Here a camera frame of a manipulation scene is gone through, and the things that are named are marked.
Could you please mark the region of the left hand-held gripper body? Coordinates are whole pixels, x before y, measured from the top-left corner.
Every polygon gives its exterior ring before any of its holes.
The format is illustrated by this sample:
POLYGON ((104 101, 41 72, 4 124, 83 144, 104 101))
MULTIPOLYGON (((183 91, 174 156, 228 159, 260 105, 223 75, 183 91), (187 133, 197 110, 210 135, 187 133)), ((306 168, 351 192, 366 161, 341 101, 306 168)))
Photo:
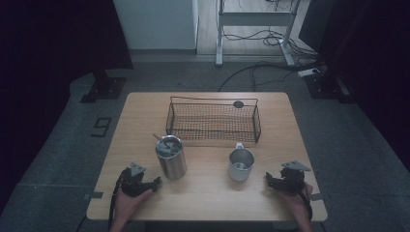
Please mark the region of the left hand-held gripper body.
POLYGON ((132 162, 129 167, 122 171, 121 189, 124 194, 130 197, 136 197, 148 189, 154 188, 154 183, 143 183, 145 168, 132 162))

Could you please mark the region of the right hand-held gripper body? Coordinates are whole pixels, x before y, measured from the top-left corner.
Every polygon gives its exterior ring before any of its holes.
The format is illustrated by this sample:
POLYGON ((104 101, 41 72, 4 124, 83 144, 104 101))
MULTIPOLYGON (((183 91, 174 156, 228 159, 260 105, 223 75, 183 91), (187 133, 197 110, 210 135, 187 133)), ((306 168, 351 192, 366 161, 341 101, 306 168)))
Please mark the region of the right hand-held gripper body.
POLYGON ((279 189, 288 193, 296 193, 305 188, 305 172, 309 168, 302 163, 293 160, 283 163, 280 173, 279 189))

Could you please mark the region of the steel tumbler with lid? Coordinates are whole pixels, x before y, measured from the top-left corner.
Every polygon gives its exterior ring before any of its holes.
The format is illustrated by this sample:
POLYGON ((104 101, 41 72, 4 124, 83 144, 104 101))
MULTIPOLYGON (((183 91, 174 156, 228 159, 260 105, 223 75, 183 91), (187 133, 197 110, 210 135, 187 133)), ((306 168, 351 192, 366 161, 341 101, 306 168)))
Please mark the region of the steel tumbler with lid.
POLYGON ((178 180, 187 172, 184 146, 175 135, 161 137, 155 146, 163 174, 169 180, 178 180))

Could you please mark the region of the steel mug with handle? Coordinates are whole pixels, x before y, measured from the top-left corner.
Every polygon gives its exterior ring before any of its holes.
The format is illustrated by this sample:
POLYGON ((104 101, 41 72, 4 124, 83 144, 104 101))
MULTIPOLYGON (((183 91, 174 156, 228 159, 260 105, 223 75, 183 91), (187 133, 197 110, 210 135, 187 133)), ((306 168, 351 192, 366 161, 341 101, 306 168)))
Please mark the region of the steel mug with handle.
POLYGON ((249 177, 253 169, 255 157, 242 143, 237 142, 235 149, 229 155, 228 161, 228 176, 234 181, 243 182, 249 177))

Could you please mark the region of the metal straw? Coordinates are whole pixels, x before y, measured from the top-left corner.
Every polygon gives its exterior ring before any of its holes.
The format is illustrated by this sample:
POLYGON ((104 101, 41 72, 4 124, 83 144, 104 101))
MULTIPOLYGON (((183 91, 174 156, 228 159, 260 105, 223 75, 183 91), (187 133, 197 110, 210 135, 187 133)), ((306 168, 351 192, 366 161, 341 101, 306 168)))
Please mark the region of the metal straw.
POLYGON ((157 135, 154 134, 154 133, 153 133, 152 135, 158 140, 159 143, 161 143, 161 144, 163 144, 164 146, 168 147, 168 145, 162 140, 161 137, 157 136, 157 135))

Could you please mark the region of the black wire basket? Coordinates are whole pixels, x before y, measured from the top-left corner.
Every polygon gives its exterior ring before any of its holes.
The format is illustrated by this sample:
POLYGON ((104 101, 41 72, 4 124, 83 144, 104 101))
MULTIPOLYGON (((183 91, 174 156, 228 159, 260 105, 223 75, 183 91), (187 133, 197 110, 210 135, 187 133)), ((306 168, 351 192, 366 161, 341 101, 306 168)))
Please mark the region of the black wire basket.
POLYGON ((257 143, 262 129, 258 99, 171 96, 165 131, 183 140, 235 140, 257 143), (234 101, 244 103, 235 108, 234 101))

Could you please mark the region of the person's left hand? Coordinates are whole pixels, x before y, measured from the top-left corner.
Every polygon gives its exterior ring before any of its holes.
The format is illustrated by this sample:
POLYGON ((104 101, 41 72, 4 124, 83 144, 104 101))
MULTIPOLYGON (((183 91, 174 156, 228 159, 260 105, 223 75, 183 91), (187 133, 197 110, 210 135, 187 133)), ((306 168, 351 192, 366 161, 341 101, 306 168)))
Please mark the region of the person's left hand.
POLYGON ((125 224, 136 213, 139 205, 148 199, 153 191, 148 189, 136 197, 123 193, 120 189, 116 194, 114 224, 125 224))

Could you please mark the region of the person's right hand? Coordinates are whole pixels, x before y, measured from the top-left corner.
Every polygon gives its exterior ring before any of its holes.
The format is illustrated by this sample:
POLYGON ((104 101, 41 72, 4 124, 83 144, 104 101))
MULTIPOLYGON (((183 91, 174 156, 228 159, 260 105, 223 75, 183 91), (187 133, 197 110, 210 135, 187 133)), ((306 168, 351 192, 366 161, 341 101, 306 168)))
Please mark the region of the person's right hand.
POLYGON ((296 221, 310 222, 308 207, 298 193, 291 195, 289 193, 279 191, 278 195, 285 202, 286 208, 296 221))

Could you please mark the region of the black stand base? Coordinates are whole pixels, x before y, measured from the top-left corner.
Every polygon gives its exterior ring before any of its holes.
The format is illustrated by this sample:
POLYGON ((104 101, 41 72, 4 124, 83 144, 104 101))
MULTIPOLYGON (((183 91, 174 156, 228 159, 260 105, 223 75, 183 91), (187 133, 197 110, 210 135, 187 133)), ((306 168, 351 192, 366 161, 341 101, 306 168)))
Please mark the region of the black stand base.
POLYGON ((118 100, 126 83, 125 77, 109 77, 105 70, 92 71, 95 82, 90 91, 82 97, 81 103, 97 100, 118 100))
POLYGON ((338 100, 341 103, 355 103, 353 95, 341 77, 330 78, 325 74, 304 77, 310 96, 316 100, 338 100))

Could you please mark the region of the white power strip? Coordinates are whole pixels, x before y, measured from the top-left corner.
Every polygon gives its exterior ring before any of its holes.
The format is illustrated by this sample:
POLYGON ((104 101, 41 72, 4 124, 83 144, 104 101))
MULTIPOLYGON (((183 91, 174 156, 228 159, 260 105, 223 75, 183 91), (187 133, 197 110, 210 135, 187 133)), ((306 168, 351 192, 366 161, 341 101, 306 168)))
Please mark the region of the white power strip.
POLYGON ((303 71, 298 72, 299 77, 318 75, 318 74, 320 74, 320 71, 317 68, 307 69, 307 70, 303 70, 303 71))

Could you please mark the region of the dark curtain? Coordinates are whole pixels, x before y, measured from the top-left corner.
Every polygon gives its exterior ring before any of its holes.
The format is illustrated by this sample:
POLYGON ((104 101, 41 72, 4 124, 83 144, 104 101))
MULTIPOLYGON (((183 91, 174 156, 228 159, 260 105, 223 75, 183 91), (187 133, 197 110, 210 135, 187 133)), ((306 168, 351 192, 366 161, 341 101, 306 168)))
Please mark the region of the dark curtain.
POLYGON ((0 0, 0 214, 62 114, 71 83, 131 67, 113 0, 0 0))
POLYGON ((299 38, 410 171, 410 0, 309 0, 299 38))

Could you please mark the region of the white cabinet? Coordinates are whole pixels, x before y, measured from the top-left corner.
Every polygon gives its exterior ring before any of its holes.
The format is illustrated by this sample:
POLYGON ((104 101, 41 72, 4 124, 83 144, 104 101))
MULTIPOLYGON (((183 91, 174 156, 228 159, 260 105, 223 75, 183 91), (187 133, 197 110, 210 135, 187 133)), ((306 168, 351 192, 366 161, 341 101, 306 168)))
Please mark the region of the white cabinet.
POLYGON ((194 53, 198 0, 113 0, 130 51, 194 53))

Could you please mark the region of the white desk frame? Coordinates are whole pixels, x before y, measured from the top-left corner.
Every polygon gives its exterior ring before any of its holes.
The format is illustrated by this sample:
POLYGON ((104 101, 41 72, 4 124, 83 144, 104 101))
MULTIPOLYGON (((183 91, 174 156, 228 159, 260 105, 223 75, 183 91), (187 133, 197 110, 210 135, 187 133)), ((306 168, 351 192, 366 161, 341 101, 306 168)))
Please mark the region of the white desk frame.
POLYGON ((288 66, 294 66, 295 62, 291 55, 289 45, 290 34, 297 16, 301 0, 293 0, 292 8, 288 12, 226 12, 224 10, 224 0, 217 0, 217 28, 218 37, 216 43, 216 66, 223 64, 222 32, 225 26, 284 26, 286 31, 278 40, 279 48, 288 66))

